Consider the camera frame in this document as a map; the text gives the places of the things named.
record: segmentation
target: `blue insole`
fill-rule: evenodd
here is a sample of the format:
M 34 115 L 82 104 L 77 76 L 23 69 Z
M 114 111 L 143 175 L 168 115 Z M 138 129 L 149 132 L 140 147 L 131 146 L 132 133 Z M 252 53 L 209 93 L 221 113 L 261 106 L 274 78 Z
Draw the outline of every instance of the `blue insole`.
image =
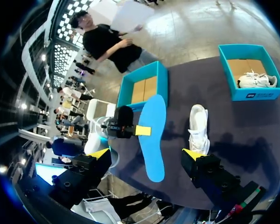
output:
M 161 153 L 161 137 L 166 123 L 166 105 L 161 95 L 152 96 L 144 105 L 139 125 L 151 127 L 151 135 L 140 135 L 139 143 L 144 157 L 148 178 L 161 182 L 165 177 L 164 162 Z

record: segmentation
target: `person in blue shirt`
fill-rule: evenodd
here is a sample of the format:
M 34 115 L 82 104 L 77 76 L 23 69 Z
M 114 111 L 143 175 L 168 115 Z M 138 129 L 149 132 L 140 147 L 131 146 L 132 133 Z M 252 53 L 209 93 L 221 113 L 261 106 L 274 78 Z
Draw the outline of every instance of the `person in blue shirt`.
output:
M 53 143 L 47 141 L 46 148 L 51 148 L 53 153 L 58 156 L 75 157 L 79 154 L 84 154 L 82 146 L 77 146 L 74 143 L 64 142 L 64 139 L 56 139 Z

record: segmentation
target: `cable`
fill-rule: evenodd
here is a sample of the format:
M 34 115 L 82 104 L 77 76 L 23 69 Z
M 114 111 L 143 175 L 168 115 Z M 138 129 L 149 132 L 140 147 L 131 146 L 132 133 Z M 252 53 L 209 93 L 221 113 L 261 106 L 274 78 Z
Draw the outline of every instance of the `cable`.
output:
M 172 207 L 172 205 L 168 205 L 168 206 L 166 206 L 165 208 L 162 208 L 160 211 L 163 211 L 164 209 L 166 209 L 166 208 L 168 208 L 168 207 Z M 155 213 L 151 214 L 150 216 L 147 216 L 146 218 L 142 219 L 142 220 L 141 220 L 141 221 L 139 221 L 139 222 L 136 222 L 135 224 L 138 224 L 138 223 L 143 222 L 144 220 L 146 220 L 146 219 L 150 218 L 151 216 L 153 216 L 153 215 L 157 214 L 158 212 L 159 212 L 159 211 L 156 211 Z
M 211 216 L 211 210 L 210 210 L 210 216 Z M 209 224 L 210 224 L 210 217 L 209 217 Z
M 136 215 L 136 216 L 135 216 L 135 220 L 136 220 L 137 216 L 139 216 L 139 215 L 144 215 L 144 214 L 147 214 L 147 213 L 151 212 L 156 204 L 157 204 L 157 202 L 152 206 L 151 210 L 149 210 L 148 212 L 145 212 L 145 213 L 141 213 L 141 214 Z

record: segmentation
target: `white shoe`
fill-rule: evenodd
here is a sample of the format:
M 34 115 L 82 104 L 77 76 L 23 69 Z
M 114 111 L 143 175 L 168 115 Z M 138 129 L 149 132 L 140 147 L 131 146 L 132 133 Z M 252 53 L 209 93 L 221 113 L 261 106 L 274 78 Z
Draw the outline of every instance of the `white shoe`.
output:
M 258 74 L 252 72 L 245 73 L 239 79 L 238 85 L 240 88 L 275 88 L 277 86 L 277 77 L 268 76 L 267 74 Z
M 210 140 L 207 137 L 208 110 L 199 104 L 192 106 L 190 113 L 190 150 L 207 155 L 210 149 Z

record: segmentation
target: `gray pants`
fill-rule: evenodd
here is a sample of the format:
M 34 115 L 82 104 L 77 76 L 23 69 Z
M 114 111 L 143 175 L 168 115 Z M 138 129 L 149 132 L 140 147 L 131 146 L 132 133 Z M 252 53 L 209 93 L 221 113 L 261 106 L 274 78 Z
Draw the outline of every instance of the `gray pants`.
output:
M 132 62 L 129 65 L 129 67 L 127 67 L 127 72 L 135 71 L 147 64 L 150 64 L 150 63 L 156 62 L 156 61 L 159 61 L 159 59 L 156 55 L 153 55 L 143 49 L 140 57 L 136 61 Z

